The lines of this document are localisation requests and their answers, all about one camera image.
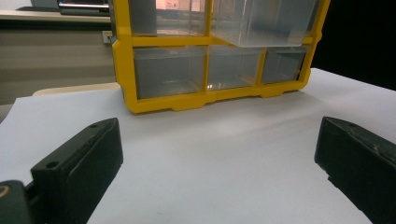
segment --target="yellow plastic frame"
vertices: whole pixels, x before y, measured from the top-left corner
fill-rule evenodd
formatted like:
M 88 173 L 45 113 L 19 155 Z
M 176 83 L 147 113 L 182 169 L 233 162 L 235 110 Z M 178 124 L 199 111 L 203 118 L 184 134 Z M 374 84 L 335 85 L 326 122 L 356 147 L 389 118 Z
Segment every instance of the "yellow plastic frame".
M 299 79 L 295 81 L 261 84 L 261 76 L 257 75 L 256 82 L 251 87 L 208 91 L 207 67 L 209 55 L 205 56 L 204 86 L 201 92 L 163 96 L 149 99 L 137 99 L 136 82 L 134 75 L 134 52 L 133 47 L 173 47 L 200 45 L 210 46 L 229 44 L 210 35 L 211 13 L 206 13 L 206 27 L 204 36 L 133 36 L 129 5 L 127 0 L 113 0 L 114 16 L 116 22 L 117 40 L 113 43 L 113 57 L 116 71 L 116 79 L 123 90 L 124 102 L 129 110 L 134 113 L 156 111 L 162 109 L 173 109 L 175 111 L 194 109 L 220 100 L 233 99 L 246 96 L 273 97 L 281 95 L 286 91 L 297 91 L 302 89 L 308 82 L 311 70 L 310 66 L 314 58 L 315 49 L 322 37 L 321 29 L 325 21 L 330 0 L 320 0 L 317 16 L 312 31 L 304 38 L 303 46 L 309 47 L 305 54 Z M 206 11 L 212 11 L 213 0 L 207 0 Z M 265 49 L 262 53 L 258 74 L 262 73 L 265 61 Z

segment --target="yellow storage organizer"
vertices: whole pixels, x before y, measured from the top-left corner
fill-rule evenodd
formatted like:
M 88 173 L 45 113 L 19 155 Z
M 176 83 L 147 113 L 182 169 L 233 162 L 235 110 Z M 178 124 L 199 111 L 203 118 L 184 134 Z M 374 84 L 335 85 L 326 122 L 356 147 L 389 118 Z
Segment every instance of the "yellow storage organizer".
M 165 19 L 145 11 L 149 1 L 153 10 L 162 8 Z M 185 0 L 187 10 L 173 10 L 186 7 L 183 1 L 163 0 L 163 6 L 158 0 L 109 1 L 116 79 L 132 112 L 179 111 L 238 97 L 272 97 L 307 84 L 330 0 L 307 0 L 314 2 L 313 13 L 307 14 L 309 24 L 300 40 L 301 30 L 288 27 L 293 17 L 272 22 L 260 12 L 260 6 L 281 8 L 283 2 L 284 10 L 276 16 L 292 15 L 297 5 L 285 4 L 300 0 Z

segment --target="white table surface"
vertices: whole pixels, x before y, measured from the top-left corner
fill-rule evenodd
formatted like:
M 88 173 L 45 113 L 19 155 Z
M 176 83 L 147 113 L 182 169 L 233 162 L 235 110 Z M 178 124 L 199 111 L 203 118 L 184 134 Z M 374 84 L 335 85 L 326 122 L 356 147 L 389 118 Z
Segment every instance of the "white table surface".
M 396 92 L 312 69 L 301 91 L 133 115 L 120 90 L 20 98 L 0 124 L 0 180 L 118 118 L 124 164 L 89 223 L 371 223 L 314 163 L 323 116 L 396 142 Z

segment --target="dark background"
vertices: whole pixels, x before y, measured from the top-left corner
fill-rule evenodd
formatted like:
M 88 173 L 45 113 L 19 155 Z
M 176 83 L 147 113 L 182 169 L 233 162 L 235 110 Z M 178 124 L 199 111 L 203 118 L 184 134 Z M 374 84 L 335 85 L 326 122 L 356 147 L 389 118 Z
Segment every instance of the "dark background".
M 390 0 L 332 0 L 312 67 L 396 91 L 395 15 Z

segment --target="screw hole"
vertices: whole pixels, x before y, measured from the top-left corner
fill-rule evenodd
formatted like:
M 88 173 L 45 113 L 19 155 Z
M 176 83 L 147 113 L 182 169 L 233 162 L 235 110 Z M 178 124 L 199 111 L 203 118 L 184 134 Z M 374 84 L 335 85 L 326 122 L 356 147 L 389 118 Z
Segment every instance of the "screw hole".
M 47 164 L 47 168 L 54 168 L 55 166 L 57 166 L 59 164 L 59 162 L 57 162 L 57 161 L 52 161 L 52 162 L 50 162 L 50 163 L 48 163 Z

